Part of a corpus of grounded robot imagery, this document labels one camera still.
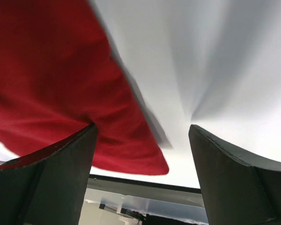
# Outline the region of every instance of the red cloth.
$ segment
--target red cloth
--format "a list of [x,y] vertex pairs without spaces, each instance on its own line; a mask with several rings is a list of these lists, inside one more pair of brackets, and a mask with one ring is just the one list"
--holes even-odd
[[85,0],[0,0],[0,141],[23,156],[92,121],[93,165],[166,174],[168,166]]

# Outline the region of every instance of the white surface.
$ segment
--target white surface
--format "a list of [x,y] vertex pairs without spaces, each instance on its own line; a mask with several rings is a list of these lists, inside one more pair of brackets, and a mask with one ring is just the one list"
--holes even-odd
[[281,0],[95,3],[172,147],[166,176],[91,173],[198,188],[191,123],[281,161]]

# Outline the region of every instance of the red fabric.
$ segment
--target red fabric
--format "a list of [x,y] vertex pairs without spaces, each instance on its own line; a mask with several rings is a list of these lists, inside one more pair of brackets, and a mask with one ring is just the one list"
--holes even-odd
[[0,141],[23,156],[92,121],[93,165],[166,174],[168,166],[85,0],[0,0]]

